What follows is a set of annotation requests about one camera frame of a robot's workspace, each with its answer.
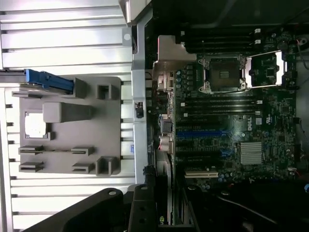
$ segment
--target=expansion slot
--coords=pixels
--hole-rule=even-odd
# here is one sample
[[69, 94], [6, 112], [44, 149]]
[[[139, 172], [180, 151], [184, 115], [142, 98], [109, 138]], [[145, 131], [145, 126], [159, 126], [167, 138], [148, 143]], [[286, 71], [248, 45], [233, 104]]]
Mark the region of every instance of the expansion slot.
[[185, 178], [218, 178], [218, 172], [207, 172], [207, 171], [187, 171], [185, 172]]

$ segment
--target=gray plastic tab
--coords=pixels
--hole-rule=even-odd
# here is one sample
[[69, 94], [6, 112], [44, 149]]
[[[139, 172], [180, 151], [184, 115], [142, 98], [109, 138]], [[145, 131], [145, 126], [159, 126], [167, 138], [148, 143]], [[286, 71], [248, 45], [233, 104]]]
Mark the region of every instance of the gray plastic tab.
[[36, 173], [44, 168], [42, 162], [25, 162], [19, 165], [20, 172]]
[[101, 157], [96, 161], [96, 174], [112, 175], [118, 168], [119, 162], [115, 157]]
[[112, 84], [97, 86], [97, 99], [116, 100], [119, 98], [119, 92]]
[[95, 168], [93, 163], [76, 163], [72, 166], [74, 173], [89, 174]]
[[84, 99], [87, 96], [88, 85], [85, 81], [82, 81], [78, 78], [73, 78], [74, 81], [74, 90], [73, 94], [64, 94], [61, 95], [62, 98], [66, 99]]
[[42, 151], [44, 150], [43, 146], [21, 146], [18, 149], [18, 154], [19, 155], [31, 155], [31, 156], [35, 156], [37, 154], [42, 153]]
[[90, 156], [92, 153], [94, 153], [95, 148], [90, 147], [84, 147], [84, 146], [77, 146], [71, 149], [71, 152], [73, 154], [85, 154], [86, 156]]
[[43, 118], [46, 123], [74, 122], [91, 119], [91, 106], [64, 102], [45, 102]]

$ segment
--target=heatsink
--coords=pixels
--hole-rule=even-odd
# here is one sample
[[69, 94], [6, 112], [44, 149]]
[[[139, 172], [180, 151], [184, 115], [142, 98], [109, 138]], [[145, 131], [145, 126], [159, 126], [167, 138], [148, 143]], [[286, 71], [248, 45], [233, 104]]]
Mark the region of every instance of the heatsink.
[[262, 164], [264, 161], [261, 142], [240, 143], [240, 163], [242, 165]]

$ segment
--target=metal bracket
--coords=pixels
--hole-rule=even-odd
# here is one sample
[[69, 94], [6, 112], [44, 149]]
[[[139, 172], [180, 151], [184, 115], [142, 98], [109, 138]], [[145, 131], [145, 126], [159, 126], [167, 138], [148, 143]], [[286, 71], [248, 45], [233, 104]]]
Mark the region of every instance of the metal bracket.
[[145, 81], [145, 27], [153, 16], [150, 10], [137, 24], [138, 52], [133, 55], [132, 97], [133, 97], [133, 137], [135, 158], [135, 181], [143, 183], [143, 168], [148, 165], [146, 81]]

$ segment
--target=capacitor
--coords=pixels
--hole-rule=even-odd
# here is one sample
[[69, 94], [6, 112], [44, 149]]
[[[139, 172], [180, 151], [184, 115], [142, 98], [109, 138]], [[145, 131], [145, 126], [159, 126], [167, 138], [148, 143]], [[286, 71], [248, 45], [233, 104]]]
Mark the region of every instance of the capacitor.
[[306, 193], [309, 193], [309, 184], [306, 184], [305, 187], [304, 187], [304, 189], [305, 189], [305, 192], [306, 192]]

